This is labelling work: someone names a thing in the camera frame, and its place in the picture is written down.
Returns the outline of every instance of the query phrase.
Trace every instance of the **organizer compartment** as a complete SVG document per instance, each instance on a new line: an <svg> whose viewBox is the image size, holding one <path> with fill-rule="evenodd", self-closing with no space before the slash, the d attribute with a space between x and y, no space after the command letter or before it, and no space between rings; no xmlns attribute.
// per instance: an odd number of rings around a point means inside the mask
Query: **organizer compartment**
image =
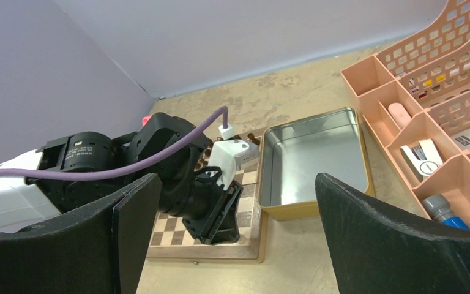
<svg viewBox="0 0 470 294"><path fill-rule="evenodd" d="M448 134L470 128L470 91L430 108L430 116Z"/></svg>
<svg viewBox="0 0 470 294"><path fill-rule="evenodd" d="M427 28L378 53L379 61L397 77L416 70L470 39L470 0L448 0Z"/></svg>
<svg viewBox="0 0 470 294"><path fill-rule="evenodd" d="M434 194L442 194L451 209L470 227L470 160L456 156L413 190L421 202Z"/></svg>
<svg viewBox="0 0 470 294"><path fill-rule="evenodd" d="M399 79L401 85L424 107L442 102L451 91L470 90L470 40L434 62Z"/></svg>
<svg viewBox="0 0 470 294"><path fill-rule="evenodd" d="M351 93L356 97L394 80L394 76L378 61L376 56L369 56L342 70L341 75Z"/></svg>
<svg viewBox="0 0 470 294"><path fill-rule="evenodd" d="M382 146L390 144L401 131L388 112L390 104L401 103L412 117L422 111L420 105L395 81L366 93L359 99L359 102L364 120Z"/></svg>
<svg viewBox="0 0 470 294"><path fill-rule="evenodd" d="M429 116L425 113L415 115L412 121L387 147L387 153L393 160L394 167L400 171L401 178L405 180L409 187L416 187L421 182L403 158L401 146L408 145L413 148L419 144L419 141L429 138L433 140L433 144L435 144L444 163L451 157L461 154L460 149L453 143L451 138Z"/></svg>
<svg viewBox="0 0 470 294"><path fill-rule="evenodd" d="M420 204L443 194L470 226L470 150L461 150L452 139L470 129L470 0L449 0L429 27L342 75L365 125L412 196ZM387 111L392 102L403 104L412 116L403 129ZM443 164L420 181L400 148L428 138Z"/></svg>

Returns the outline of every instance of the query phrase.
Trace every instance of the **wooden chess board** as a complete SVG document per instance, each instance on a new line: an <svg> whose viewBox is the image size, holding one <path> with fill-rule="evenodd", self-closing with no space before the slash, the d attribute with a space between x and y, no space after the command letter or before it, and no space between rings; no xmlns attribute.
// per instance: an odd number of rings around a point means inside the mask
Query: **wooden chess board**
<svg viewBox="0 0 470 294"><path fill-rule="evenodd" d="M260 139L266 129L240 134L248 140L252 133ZM266 246L267 214L261 212L258 204L258 164L238 171L235 179L244 191L237 206L237 224L241 238L238 243L202 245L194 240L185 229L181 217L158 213L151 243L147 252L148 259L156 260L230 260L262 262Z"/></svg>

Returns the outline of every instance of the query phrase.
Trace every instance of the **stapler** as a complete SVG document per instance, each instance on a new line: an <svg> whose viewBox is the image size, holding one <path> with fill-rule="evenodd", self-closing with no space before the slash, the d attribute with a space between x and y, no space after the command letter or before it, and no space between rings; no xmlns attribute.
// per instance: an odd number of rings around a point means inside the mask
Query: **stapler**
<svg viewBox="0 0 470 294"><path fill-rule="evenodd" d="M419 141L419 145L413 149L408 145L401 146L401 153L419 181L423 181L442 165L439 151L431 139Z"/></svg>

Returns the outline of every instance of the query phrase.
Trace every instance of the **gray wall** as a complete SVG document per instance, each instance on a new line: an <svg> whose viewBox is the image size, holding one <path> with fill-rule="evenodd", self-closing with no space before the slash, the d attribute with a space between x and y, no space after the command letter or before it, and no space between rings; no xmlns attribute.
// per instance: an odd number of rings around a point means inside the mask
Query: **gray wall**
<svg viewBox="0 0 470 294"><path fill-rule="evenodd" d="M154 97L399 39L430 24L446 3L55 1Z"/></svg>
<svg viewBox="0 0 470 294"><path fill-rule="evenodd" d="M55 2L0 0L0 162L75 132L138 130L153 103Z"/></svg>

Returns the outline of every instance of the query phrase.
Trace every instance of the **beige table surface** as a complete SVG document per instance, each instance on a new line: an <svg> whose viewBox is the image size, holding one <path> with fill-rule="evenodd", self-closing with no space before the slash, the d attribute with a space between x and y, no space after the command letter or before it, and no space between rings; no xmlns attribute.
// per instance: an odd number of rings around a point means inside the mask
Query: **beige table surface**
<svg viewBox="0 0 470 294"><path fill-rule="evenodd" d="M349 99L340 71L382 48L161 100L153 112L199 124L219 106L227 105L229 122L236 132L245 132L346 107ZM218 119L206 135L218 137L220 123ZM377 198L422 215L366 131L365 143ZM138 293L338 293L338 287L320 218L289 222L270 218L263 263L145 261Z"/></svg>

